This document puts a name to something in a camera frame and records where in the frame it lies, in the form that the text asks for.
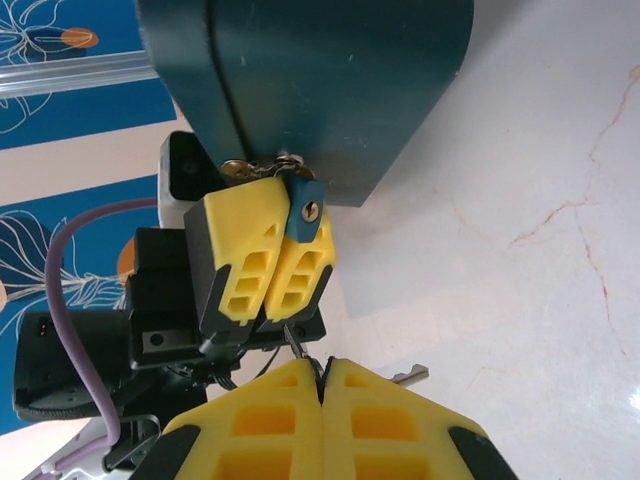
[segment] white marble surface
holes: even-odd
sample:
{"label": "white marble surface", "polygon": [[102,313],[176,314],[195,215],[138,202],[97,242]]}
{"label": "white marble surface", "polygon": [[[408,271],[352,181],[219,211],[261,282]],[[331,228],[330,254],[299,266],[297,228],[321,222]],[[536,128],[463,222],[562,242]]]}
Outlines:
{"label": "white marble surface", "polygon": [[[454,85],[367,203],[331,211],[311,350],[427,365],[413,389],[522,479],[640,478],[640,2],[476,5]],[[153,173],[176,125],[0,152],[0,203]]]}

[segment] rectangular hole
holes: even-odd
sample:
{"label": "rectangular hole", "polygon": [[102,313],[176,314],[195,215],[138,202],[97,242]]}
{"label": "rectangular hole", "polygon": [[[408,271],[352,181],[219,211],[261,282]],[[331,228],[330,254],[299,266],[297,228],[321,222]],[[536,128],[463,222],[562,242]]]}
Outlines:
{"label": "rectangular hole", "polygon": [[296,268],[300,270],[315,270],[321,258],[322,253],[320,252],[305,252]]}
{"label": "rectangular hole", "polygon": [[278,234],[277,225],[271,225],[269,229],[266,232],[264,232],[265,237],[275,237],[277,234]]}
{"label": "rectangular hole", "polygon": [[356,455],[356,480],[429,480],[427,462],[416,457],[384,457],[377,455]]}
{"label": "rectangular hole", "polygon": [[302,294],[288,292],[282,297],[282,308],[295,308],[302,302]]}
{"label": "rectangular hole", "polygon": [[229,310],[232,313],[243,313],[249,310],[251,297],[233,297],[229,300]]}
{"label": "rectangular hole", "polygon": [[223,452],[211,480],[289,480],[292,457],[291,450],[275,448]]}
{"label": "rectangular hole", "polygon": [[362,380],[360,377],[352,373],[347,373],[347,376],[344,379],[344,386],[352,388],[364,388],[368,387],[369,384]]}
{"label": "rectangular hole", "polygon": [[351,411],[354,438],[418,440],[413,416],[397,407],[355,407]]}
{"label": "rectangular hole", "polygon": [[297,387],[298,386],[298,377],[295,375],[289,375],[288,377],[283,378],[282,380],[278,380],[276,382],[276,387]]}
{"label": "rectangular hole", "polygon": [[260,289],[260,278],[241,278],[236,284],[237,293],[255,293]]}
{"label": "rectangular hole", "polygon": [[292,290],[305,290],[309,287],[309,275],[291,275],[289,280],[289,286],[287,288]]}
{"label": "rectangular hole", "polygon": [[292,435],[296,431],[296,409],[291,405],[263,405],[241,408],[233,420],[232,434]]}
{"label": "rectangular hole", "polygon": [[253,252],[247,255],[242,266],[244,273],[262,273],[267,269],[268,252]]}

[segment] purple cable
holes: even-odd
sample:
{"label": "purple cable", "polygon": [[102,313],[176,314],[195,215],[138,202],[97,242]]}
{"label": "purple cable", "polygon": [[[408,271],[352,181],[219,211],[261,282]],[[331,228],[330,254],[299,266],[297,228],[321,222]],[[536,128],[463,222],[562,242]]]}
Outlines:
{"label": "purple cable", "polygon": [[[120,419],[116,406],[109,395],[107,387],[102,382],[98,371],[91,362],[87,351],[82,346],[82,342],[76,329],[71,322],[71,314],[67,308],[62,290],[62,278],[60,269],[62,268],[62,258],[64,250],[73,237],[73,235],[85,225],[98,220],[99,218],[113,215],[114,213],[136,210],[139,208],[150,208],[157,205],[155,198],[141,198],[136,200],[127,200],[119,203],[112,203],[102,207],[94,208],[88,212],[84,212],[69,223],[53,238],[49,245],[49,252],[45,261],[45,290],[47,292],[47,301],[49,302],[49,312],[51,320],[60,338],[60,343],[64,347],[74,368],[78,372],[78,376],[87,388],[91,398],[98,407],[98,411],[107,427],[107,435],[98,438],[78,450],[70,453],[66,457],[58,460],[55,464],[54,472],[64,470],[65,468],[75,464],[85,455],[98,449],[109,448],[120,438]],[[58,478],[57,473],[41,473],[36,475],[32,480],[55,480]]]}

